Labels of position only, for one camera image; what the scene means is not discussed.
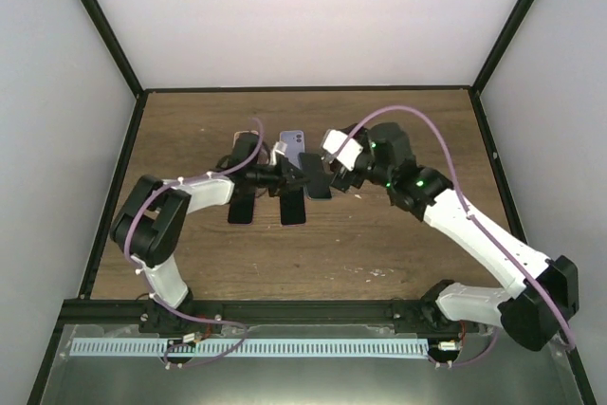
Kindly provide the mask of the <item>black screen teal phone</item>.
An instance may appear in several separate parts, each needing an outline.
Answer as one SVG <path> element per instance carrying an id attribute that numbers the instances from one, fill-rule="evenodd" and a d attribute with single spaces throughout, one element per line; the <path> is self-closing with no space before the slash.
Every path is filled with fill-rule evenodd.
<path id="1" fill-rule="evenodd" d="M 305 184 L 305 192 L 311 200 L 330 200 L 330 175 L 323 166 L 322 158 L 318 154 L 299 153 L 299 161 L 303 173 L 309 178 Z"/>

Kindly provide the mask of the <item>lavender phone case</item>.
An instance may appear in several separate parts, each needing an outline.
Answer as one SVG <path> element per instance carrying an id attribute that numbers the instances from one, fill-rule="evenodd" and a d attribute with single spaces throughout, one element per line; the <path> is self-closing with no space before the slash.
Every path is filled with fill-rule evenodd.
<path id="1" fill-rule="evenodd" d="M 297 168 L 301 168 L 299 155 L 305 152 L 304 132 L 302 130 L 287 130 L 279 134 L 279 141 L 286 145 L 285 157 Z"/>

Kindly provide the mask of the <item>black screen pink phone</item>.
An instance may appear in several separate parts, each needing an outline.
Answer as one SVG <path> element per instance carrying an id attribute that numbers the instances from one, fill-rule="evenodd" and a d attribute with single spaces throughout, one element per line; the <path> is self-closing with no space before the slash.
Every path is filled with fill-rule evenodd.
<path id="1" fill-rule="evenodd" d="M 231 225 L 250 225 L 253 221 L 255 193 L 243 193 L 230 202 L 228 223 Z"/>

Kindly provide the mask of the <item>pink phone case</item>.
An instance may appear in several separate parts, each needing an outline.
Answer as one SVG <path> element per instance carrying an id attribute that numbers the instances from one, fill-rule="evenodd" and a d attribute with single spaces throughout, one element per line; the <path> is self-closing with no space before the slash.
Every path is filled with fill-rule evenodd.
<path id="1" fill-rule="evenodd" d="M 240 137 L 246 137 L 250 135 L 258 136 L 259 132 L 257 130 L 237 131 L 233 134 L 233 143 L 236 143 L 236 141 Z"/>

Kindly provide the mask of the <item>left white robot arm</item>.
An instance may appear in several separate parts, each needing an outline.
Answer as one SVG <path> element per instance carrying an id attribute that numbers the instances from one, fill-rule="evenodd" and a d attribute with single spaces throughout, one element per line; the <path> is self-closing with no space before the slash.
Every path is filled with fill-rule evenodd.
<path id="1" fill-rule="evenodd" d="M 168 180 L 144 175 L 129 193 L 110 238 L 144 278 L 151 298 L 164 304 L 159 317 L 172 332 L 184 332 L 193 324 L 193 308 L 186 304 L 192 292 L 175 260 L 186 217 L 259 189 L 271 197 L 302 189 L 309 177 L 288 160 L 286 149 L 282 141 L 268 149 L 259 133 L 245 132 L 210 171 Z"/>

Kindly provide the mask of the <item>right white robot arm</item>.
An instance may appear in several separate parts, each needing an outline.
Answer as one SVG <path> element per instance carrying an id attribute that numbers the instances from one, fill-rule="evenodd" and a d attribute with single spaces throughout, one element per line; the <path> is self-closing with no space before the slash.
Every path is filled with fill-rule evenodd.
<path id="1" fill-rule="evenodd" d="M 451 180 L 417 164 L 408 135 L 396 123 L 331 129 L 322 150 L 334 188 L 345 192 L 364 182 L 384 188 L 392 205 L 446 235 L 498 281 L 498 287 L 453 280 L 434 285 L 421 308 L 428 329 L 441 332 L 456 321 L 492 325 L 538 352 L 577 313 L 576 265 L 518 240 L 458 195 Z"/>

